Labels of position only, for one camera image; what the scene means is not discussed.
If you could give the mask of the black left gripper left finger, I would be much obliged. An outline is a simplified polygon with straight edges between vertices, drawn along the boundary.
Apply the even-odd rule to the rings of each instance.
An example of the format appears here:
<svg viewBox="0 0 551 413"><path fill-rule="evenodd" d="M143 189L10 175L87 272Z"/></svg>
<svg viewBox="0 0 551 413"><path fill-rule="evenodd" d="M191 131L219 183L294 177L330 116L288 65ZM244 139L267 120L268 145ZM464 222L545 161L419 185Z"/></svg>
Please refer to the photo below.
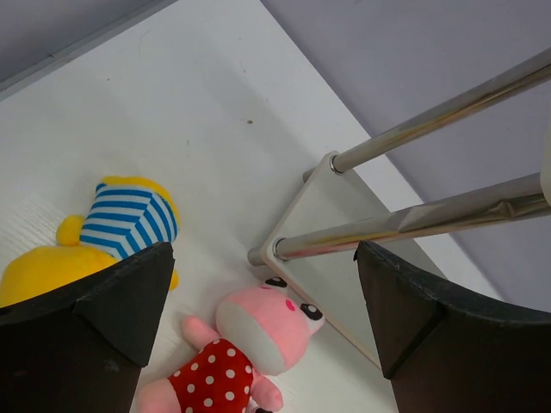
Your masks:
<svg viewBox="0 0 551 413"><path fill-rule="evenodd" d="M81 280L2 308L3 412L128 412L174 268L156 243Z"/></svg>

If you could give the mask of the pink toy red polka-dot shirt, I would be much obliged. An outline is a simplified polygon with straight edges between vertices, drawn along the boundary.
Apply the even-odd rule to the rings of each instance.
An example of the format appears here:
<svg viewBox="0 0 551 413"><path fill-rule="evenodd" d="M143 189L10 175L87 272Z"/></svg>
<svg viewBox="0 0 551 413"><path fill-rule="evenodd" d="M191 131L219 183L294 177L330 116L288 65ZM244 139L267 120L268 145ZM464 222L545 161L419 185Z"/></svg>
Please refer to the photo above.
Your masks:
<svg viewBox="0 0 551 413"><path fill-rule="evenodd" d="M272 378L294 367L325 317L288 296L280 277L223 298L214 324L197 316L182 323L197 354L139 393L141 412L278 412L283 396Z"/></svg>

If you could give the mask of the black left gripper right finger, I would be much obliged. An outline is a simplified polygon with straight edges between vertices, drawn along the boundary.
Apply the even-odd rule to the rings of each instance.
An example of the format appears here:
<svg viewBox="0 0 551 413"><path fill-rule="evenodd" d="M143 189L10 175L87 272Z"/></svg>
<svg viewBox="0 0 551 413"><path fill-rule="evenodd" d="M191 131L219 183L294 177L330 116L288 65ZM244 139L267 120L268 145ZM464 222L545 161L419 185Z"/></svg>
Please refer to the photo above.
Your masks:
<svg viewBox="0 0 551 413"><path fill-rule="evenodd" d="M372 242L355 253L401 412L547 412L550 316L461 287Z"/></svg>

